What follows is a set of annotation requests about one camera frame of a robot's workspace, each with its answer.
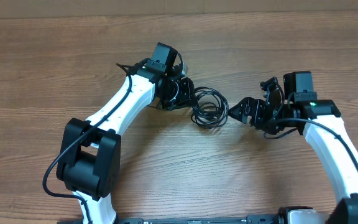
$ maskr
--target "black plastic mount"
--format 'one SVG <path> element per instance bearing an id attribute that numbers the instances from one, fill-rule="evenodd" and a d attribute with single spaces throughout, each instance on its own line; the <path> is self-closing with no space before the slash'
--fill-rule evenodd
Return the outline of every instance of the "black plastic mount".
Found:
<path id="1" fill-rule="evenodd" d="M 278 88 L 278 81 L 273 77 L 266 82 L 261 82 L 260 87 L 266 91 L 261 99 L 245 97 L 236 106 L 229 110 L 229 116 L 247 123 L 247 117 L 251 126 L 269 134 L 277 134 L 286 127 L 297 127 L 300 134 L 303 133 L 304 123 L 279 123 L 271 121 L 281 118 L 315 119 L 319 115 L 335 115 L 341 113 L 332 100 L 318 100 L 317 93 L 313 90 L 311 72 L 292 72 L 284 75 L 284 99 L 287 104 L 277 111 L 282 103 L 282 94 Z"/>
<path id="2" fill-rule="evenodd" d="M 155 96 L 161 99 L 162 109 L 190 106 L 194 95 L 193 82 L 182 75 L 183 65 L 173 66 L 177 55 L 173 47 L 158 43 L 152 58 L 130 70 L 131 75 L 140 75 L 155 84 Z"/>
<path id="3" fill-rule="evenodd" d="M 327 224 L 358 224 L 358 194 L 343 198 L 329 216 Z"/>
<path id="4" fill-rule="evenodd" d="M 72 118 L 66 125 L 60 153 L 90 127 L 88 121 Z M 96 156 L 81 151 L 81 146 L 88 147 L 91 143 L 99 144 Z M 121 136 L 113 129 L 96 128 L 59 160 L 56 176 L 64 181 L 68 190 L 79 190 L 99 200 L 110 194 L 118 180 L 120 156 Z"/>

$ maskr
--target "wooden table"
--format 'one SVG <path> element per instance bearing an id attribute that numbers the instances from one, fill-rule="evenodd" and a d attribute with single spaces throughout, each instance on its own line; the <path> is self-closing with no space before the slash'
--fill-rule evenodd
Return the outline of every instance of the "wooden table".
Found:
<path id="1" fill-rule="evenodd" d="M 120 88 L 116 62 L 178 49 L 195 86 L 235 105 L 261 98 L 259 81 L 311 70 L 358 149 L 358 11 L 0 20 L 0 223 L 80 218 L 78 202 L 49 197 L 42 176 L 66 123 L 85 119 Z M 144 109 L 122 142 L 112 193 L 121 217 L 241 217 L 281 206 L 335 207 L 312 148 L 298 134 L 276 141 L 233 119 L 204 130 L 190 109 Z M 50 176 L 50 188 L 69 193 Z"/>

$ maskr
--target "white arm link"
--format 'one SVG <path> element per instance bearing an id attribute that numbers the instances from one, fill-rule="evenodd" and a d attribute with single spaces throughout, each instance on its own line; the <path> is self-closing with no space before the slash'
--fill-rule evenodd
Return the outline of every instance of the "white arm link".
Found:
<path id="1" fill-rule="evenodd" d="M 149 105 L 154 99 L 155 84 L 149 82 L 148 78 L 141 77 L 139 75 L 133 75 L 132 78 L 132 91 L 128 97 L 122 103 L 120 107 L 98 128 L 102 130 L 113 129 L 117 134 L 123 135 L 130 123 L 134 120 L 136 115 L 147 105 Z M 111 109 L 113 109 L 118 102 L 124 97 L 129 87 L 129 79 L 126 77 L 125 82 L 121 89 L 107 102 L 94 115 L 87 118 L 87 121 L 91 121 L 91 125 L 95 125 L 100 119 L 103 118 Z M 93 224 L 113 224 L 116 219 L 116 211 L 114 211 L 111 205 L 110 194 L 105 198 L 100 198 L 98 201 L 92 199 L 91 196 L 82 192 L 73 192 L 75 195 L 82 196 L 89 207 L 89 213 Z M 86 217 L 85 207 L 81 205 L 83 213 L 83 224 L 88 224 Z"/>
<path id="2" fill-rule="evenodd" d="M 342 118 L 334 115 L 317 116 L 313 121 L 331 128 L 339 134 L 351 149 L 358 163 L 358 152 L 346 133 Z M 336 202 L 358 194 L 358 173 L 345 147 L 335 137 L 316 125 L 306 123 L 303 135 L 316 151 L 333 186 Z"/>

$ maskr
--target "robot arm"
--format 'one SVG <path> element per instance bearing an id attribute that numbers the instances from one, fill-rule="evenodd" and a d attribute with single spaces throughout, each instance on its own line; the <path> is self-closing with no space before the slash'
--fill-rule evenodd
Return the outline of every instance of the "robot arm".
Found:
<path id="1" fill-rule="evenodd" d="M 260 86 L 266 91 L 266 101 L 244 98 L 229 110 L 229 116 L 243 123 L 250 116 L 250 125 L 266 134 L 275 135 L 286 127 L 295 127 L 316 151 L 333 186 L 337 208 L 328 223 L 350 223 L 347 221 L 352 218 L 358 223 L 358 153 L 334 102 L 317 99 L 310 72 L 284 75 L 285 94 L 275 77 L 261 82 Z M 329 130 L 344 140 L 350 153 Z"/>
<path id="2" fill-rule="evenodd" d="M 84 224 L 90 223 L 85 206 L 92 223 L 112 224 L 116 219 L 110 192 L 119 174 L 121 136 L 137 114 L 156 96 L 161 99 L 162 108 L 190 104 L 193 82 L 185 78 L 187 66 L 182 61 L 173 66 L 177 54 L 172 47 L 158 43 L 151 59 L 124 69 L 125 82 L 106 105 L 85 121 L 73 118 L 66 125 L 60 152 L 68 152 L 58 162 L 57 178 L 74 195 L 85 199 L 86 205 L 78 200 Z M 68 147 L 91 128 L 94 131 L 82 142 Z M 81 146 L 96 147 L 98 153 L 94 156 L 84 152 Z"/>

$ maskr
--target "white plastic casing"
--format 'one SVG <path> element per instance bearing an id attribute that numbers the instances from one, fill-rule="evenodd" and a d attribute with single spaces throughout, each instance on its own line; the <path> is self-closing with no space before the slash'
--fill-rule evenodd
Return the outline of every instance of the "white plastic casing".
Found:
<path id="1" fill-rule="evenodd" d="M 331 128 L 350 147 L 358 163 L 358 152 L 346 133 L 342 118 L 334 115 L 317 116 L 313 121 Z M 345 147 L 331 133 L 316 125 L 307 123 L 303 131 L 306 141 L 316 151 L 333 186 L 336 202 L 358 194 L 358 172 Z"/>
<path id="2" fill-rule="evenodd" d="M 136 115 L 154 99 L 155 84 L 149 82 L 148 78 L 139 75 L 133 75 L 132 78 L 132 91 L 122 103 L 120 107 L 98 128 L 102 130 L 113 129 L 117 134 L 123 135 L 128 126 L 132 123 Z M 104 115 L 111 111 L 118 102 L 124 97 L 129 87 L 129 79 L 126 77 L 125 82 L 121 89 L 94 115 L 87 118 L 91 121 L 91 125 L 95 125 L 100 121 Z M 92 144 L 93 147 L 98 148 L 99 145 Z M 73 192 L 75 195 L 82 196 L 89 207 L 89 212 L 93 224 L 112 224 L 116 219 L 116 211 L 114 211 L 110 194 L 105 198 L 100 198 L 98 201 L 92 199 L 91 196 L 82 192 Z M 83 213 L 83 224 L 88 224 L 86 217 L 85 207 L 81 205 Z"/>
<path id="3" fill-rule="evenodd" d="M 287 214 L 288 224 L 325 224 L 328 217 L 313 209 L 292 210 Z"/>
<path id="4" fill-rule="evenodd" d="M 92 199 L 91 196 L 84 194 L 82 192 L 76 191 L 73 192 L 74 195 L 81 196 L 86 200 L 86 204 L 89 208 L 89 214 L 93 224 L 113 224 L 117 213 L 112 208 L 111 196 L 107 195 L 105 198 L 100 198 L 98 201 Z M 81 205 L 81 210 L 83 214 L 83 224 L 88 224 L 88 218 L 86 217 L 85 207 L 81 204 L 81 201 L 78 200 Z"/>

